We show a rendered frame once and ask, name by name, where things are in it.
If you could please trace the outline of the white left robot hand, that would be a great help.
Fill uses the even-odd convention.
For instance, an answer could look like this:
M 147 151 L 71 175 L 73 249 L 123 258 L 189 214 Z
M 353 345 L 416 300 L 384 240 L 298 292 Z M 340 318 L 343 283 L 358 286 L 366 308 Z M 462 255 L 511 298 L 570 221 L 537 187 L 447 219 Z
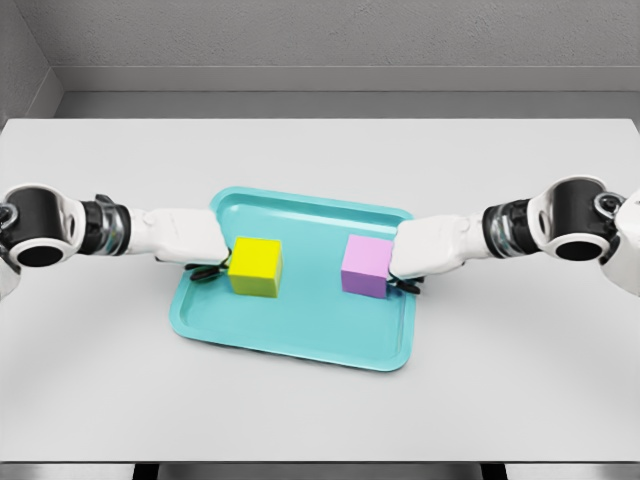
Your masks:
M 229 268 L 232 254 L 209 209 L 152 212 L 152 252 L 161 262 L 182 265 L 191 281 L 212 280 Z

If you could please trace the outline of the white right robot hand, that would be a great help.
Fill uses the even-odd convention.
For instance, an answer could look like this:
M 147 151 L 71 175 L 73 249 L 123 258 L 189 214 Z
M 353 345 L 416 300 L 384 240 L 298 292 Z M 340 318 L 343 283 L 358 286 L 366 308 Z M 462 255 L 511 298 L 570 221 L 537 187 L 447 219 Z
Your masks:
M 465 263 L 461 240 L 466 227 L 466 221 L 455 215 L 402 221 L 393 239 L 387 282 L 419 294 L 418 283 L 427 276 L 461 267 Z

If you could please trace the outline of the pink cube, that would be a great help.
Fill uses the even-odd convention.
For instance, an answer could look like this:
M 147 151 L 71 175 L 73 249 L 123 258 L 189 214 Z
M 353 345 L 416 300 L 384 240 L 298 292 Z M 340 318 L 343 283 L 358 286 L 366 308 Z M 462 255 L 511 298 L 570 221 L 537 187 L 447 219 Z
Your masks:
M 385 298 L 392 249 L 391 240 L 351 234 L 341 264 L 342 290 Z

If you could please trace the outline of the yellow cube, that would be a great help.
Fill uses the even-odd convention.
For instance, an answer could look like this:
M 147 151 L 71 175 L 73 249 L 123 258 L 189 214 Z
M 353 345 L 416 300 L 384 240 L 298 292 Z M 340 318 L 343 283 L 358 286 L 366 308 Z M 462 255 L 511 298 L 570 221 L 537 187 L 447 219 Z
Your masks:
M 282 271 L 279 240 L 236 238 L 227 273 L 235 294 L 277 298 Z

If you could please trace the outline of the teal plastic tray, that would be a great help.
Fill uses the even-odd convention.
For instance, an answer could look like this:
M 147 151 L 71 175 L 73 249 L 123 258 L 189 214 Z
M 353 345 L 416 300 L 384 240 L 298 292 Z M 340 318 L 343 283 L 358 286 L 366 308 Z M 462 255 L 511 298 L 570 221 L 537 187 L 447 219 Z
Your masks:
M 237 295 L 225 275 L 193 282 L 183 274 L 169 310 L 188 339 L 382 372 L 401 368 L 414 337 L 416 299 L 346 293 L 340 265 L 349 235 L 391 240 L 405 210 L 248 187 L 209 204 L 227 242 L 275 239 L 284 271 L 275 298 Z

